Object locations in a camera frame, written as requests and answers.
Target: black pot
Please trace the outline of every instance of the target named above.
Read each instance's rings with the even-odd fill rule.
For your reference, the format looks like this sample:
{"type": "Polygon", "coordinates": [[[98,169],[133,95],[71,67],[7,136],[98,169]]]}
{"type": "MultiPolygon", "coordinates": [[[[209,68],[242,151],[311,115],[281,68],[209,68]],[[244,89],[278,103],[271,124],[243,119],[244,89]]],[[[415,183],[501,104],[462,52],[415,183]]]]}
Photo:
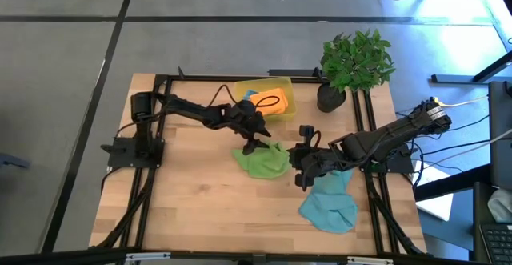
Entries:
{"type": "Polygon", "coordinates": [[[337,88],[329,87],[329,83],[323,83],[317,92],[317,107],[324,113],[330,113],[341,106],[346,100],[346,93],[340,93],[337,88]]]}

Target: yellow plastic bin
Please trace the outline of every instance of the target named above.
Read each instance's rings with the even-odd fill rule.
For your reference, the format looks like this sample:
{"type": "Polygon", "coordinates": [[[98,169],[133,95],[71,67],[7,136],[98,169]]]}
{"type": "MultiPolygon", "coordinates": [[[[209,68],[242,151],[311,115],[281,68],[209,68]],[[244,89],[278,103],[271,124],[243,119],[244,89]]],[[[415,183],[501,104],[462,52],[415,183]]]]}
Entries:
{"type": "Polygon", "coordinates": [[[284,114],[265,116],[266,121],[290,121],[294,118],[297,107],[295,106],[294,88],[288,77],[264,78],[259,80],[241,81],[234,84],[234,98],[242,100],[248,90],[264,92],[275,88],[281,88],[288,100],[288,107],[284,114]]]}

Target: potted plant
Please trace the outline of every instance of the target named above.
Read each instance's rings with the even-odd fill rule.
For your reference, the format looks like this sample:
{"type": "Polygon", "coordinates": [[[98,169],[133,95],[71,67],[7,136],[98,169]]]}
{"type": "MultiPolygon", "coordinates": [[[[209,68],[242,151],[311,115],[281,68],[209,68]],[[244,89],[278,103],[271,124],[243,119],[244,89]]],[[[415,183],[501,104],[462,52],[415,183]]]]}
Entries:
{"type": "Polygon", "coordinates": [[[346,87],[367,92],[390,81],[390,74],[395,69],[386,52],[389,47],[391,44],[381,39],[378,30],[371,36],[370,30],[365,34],[356,31],[352,39],[341,33],[332,42],[325,42],[320,63],[329,82],[318,88],[318,109],[329,113],[341,106],[346,99],[346,87]]]}

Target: orange cloth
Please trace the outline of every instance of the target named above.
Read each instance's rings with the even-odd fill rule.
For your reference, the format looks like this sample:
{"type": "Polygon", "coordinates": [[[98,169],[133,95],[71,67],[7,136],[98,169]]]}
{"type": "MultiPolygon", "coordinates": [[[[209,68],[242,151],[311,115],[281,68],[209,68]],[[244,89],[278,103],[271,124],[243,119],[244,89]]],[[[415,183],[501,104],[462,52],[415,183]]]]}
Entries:
{"type": "Polygon", "coordinates": [[[285,96],[285,91],[281,88],[275,88],[272,90],[268,90],[265,92],[252,94],[249,96],[249,100],[256,106],[258,104],[258,107],[256,108],[257,111],[262,112],[263,116],[267,116],[270,114],[283,114],[288,107],[288,100],[285,96]],[[279,102],[273,106],[265,106],[265,105],[271,105],[276,103],[276,98],[267,98],[260,102],[263,98],[275,96],[279,98],[279,102]]]}

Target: wooden tabletop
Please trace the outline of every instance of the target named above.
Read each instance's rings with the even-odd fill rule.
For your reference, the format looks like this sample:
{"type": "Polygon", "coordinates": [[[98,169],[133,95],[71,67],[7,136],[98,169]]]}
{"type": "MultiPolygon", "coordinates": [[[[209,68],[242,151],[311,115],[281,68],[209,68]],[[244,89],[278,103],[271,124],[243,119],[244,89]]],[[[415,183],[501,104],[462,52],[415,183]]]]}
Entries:
{"type": "MultiPolygon", "coordinates": [[[[154,74],[134,74],[128,96],[151,91],[154,74]]],[[[223,82],[173,81],[171,93],[204,106],[223,82]]],[[[226,82],[233,90],[233,83],[226,82]]],[[[322,132],[320,145],[356,132],[351,94],[334,112],[324,114],[316,107],[318,84],[294,84],[297,114],[293,121],[267,123],[271,140],[286,148],[301,142],[300,125],[313,125],[322,132]]],[[[387,84],[371,92],[377,126],[395,120],[387,84]]],[[[226,92],[215,104],[230,102],[226,92]]],[[[366,121],[364,99],[360,102],[366,121]]],[[[131,122],[127,98],[121,126],[131,122]]],[[[131,137],[130,127],[121,136],[131,137]]],[[[374,255],[366,185],[355,171],[347,193],[358,204],[356,227],[345,234],[314,228],[299,213],[308,192],[294,185],[295,171],[267,180],[252,179],[231,155],[245,144],[230,129],[209,130],[201,123],[177,115],[166,117],[163,137],[166,147],[157,170],[143,247],[169,251],[266,252],[283,254],[374,255]]],[[[105,184],[90,245],[103,241],[126,211],[134,169],[112,174],[105,184]]],[[[394,217],[414,244],[425,250],[422,229],[410,183],[401,175],[387,175],[394,217]]],[[[390,249],[386,223],[381,217],[384,247],[390,249]]],[[[130,244],[138,217],[134,219],[130,244]]]]}

